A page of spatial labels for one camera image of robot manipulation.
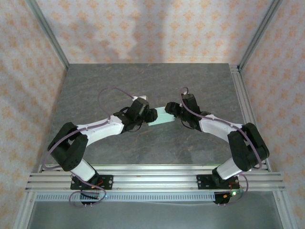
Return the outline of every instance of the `black bracket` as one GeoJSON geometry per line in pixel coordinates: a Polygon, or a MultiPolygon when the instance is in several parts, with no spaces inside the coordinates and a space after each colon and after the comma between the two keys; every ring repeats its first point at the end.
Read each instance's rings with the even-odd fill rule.
{"type": "Polygon", "coordinates": [[[237,177],[230,177],[223,183],[216,185],[212,179],[212,174],[197,175],[197,185],[199,190],[207,189],[239,189],[239,181],[237,177]]]}
{"type": "MultiPolygon", "coordinates": [[[[98,175],[96,186],[99,186],[105,190],[112,190],[113,186],[113,175],[98,175]]],[[[96,190],[92,186],[82,183],[77,177],[72,177],[71,190],[96,190]]]]}

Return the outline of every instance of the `wall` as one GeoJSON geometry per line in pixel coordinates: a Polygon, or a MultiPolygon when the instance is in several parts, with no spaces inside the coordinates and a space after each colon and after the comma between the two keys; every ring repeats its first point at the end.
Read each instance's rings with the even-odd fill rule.
{"type": "Polygon", "coordinates": [[[0,228],[15,221],[65,75],[24,0],[0,1],[0,228]]]}
{"type": "Polygon", "coordinates": [[[243,72],[275,171],[305,228],[305,4],[283,1],[243,72]]]}
{"type": "Polygon", "coordinates": [[[38,0],[70,63],[238,64],[271,0],[38,0]]]}

